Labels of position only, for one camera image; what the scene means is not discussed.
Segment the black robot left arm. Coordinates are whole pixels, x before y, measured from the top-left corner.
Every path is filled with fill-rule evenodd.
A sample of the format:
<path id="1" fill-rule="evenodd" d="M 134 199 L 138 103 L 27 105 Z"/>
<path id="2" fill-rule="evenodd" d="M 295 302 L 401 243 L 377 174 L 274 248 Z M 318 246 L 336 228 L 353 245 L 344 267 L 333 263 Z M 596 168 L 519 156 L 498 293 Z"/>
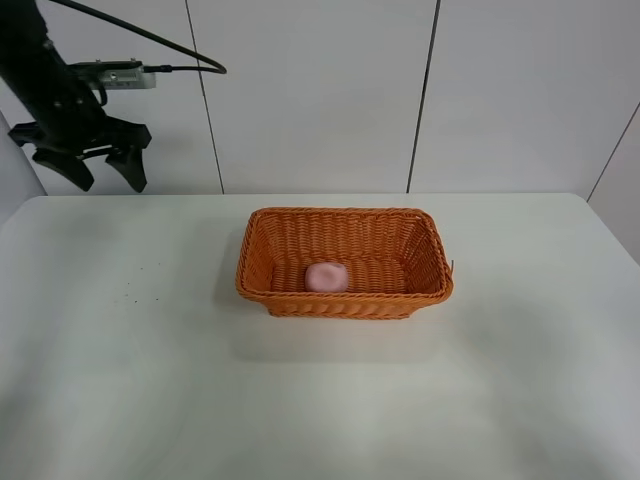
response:
<path id="1" fill-rule="evenodd" d="M 85 161 L 103 157 L 134 191 L 145 189 L 147 126 L 105 113 L 98 72 L 63 60 L 34 1 L 1 3 L 1 79 L 33 118 L 9 131 L 17 146 L 35 147 L 33 162 L 87 192 L 94 177 Z"/>

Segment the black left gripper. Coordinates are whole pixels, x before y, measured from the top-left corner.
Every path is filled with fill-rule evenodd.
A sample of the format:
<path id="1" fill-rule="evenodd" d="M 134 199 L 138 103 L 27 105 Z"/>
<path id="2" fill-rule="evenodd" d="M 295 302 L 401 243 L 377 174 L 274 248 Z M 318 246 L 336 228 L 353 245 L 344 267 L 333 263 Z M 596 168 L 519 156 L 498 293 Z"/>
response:
<path id="1" fill-rule="evenodd" d="M 7 85 L 33 117 L 30 123 L 12 127 L 9 135 L 20 146 L 44 148 L 33 154 L 36 164 L 58 173 L 80 190 L 89 190 L 94 183 L 90 170 L 82 160 L 64 153 L 110 146 L 113 148 L 105 162 L 135 192 L 144 191 L 147 178 L 142 149 L 151 141 L 145 125 L 107 116 L 92 91 L 75 78 L 19 81 L 11 77 Z"/>

